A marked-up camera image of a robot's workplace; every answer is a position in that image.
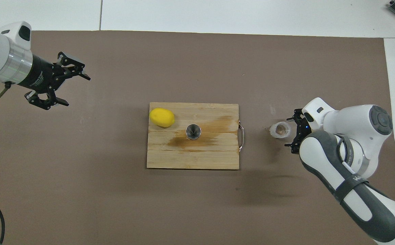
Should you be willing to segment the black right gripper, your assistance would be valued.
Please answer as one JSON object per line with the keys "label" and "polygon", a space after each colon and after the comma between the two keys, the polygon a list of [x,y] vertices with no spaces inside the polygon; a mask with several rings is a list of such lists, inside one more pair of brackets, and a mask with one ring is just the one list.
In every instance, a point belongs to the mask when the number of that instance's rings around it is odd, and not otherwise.
{"label": "black right gripper", "polygon": [[292,143],[284,144],[285,147],[290,148],[292,154],[299,154],[301,142],[312,132],[308,120],[302,115],[302,109],[295,109],[294,114],[287,118],[287,121],[293,121],[297,124],[297,136]]}

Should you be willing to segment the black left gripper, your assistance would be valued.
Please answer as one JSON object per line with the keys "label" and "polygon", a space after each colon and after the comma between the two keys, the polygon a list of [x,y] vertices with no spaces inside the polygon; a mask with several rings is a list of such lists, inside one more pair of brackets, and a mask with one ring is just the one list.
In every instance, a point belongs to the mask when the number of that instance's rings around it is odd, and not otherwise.
{"label": "black left gripper", "polygon": [[[34,90],[25,94],[25,99],[32,105],[44,110],[49,110],[56,105],[69,106],[69,103],[56,96],[55,92],[47,93],[49,87],[58,90],[62,80],[80,76],[90,80],[84,69],[86,65],[77,57],[64,52],[58,53],[56,63],[50,63],[47,60],[33,54],[33,62],[28,76],[20,82],[22,87]],[[47,99],[40,99],[38,94],[46,93]]]}

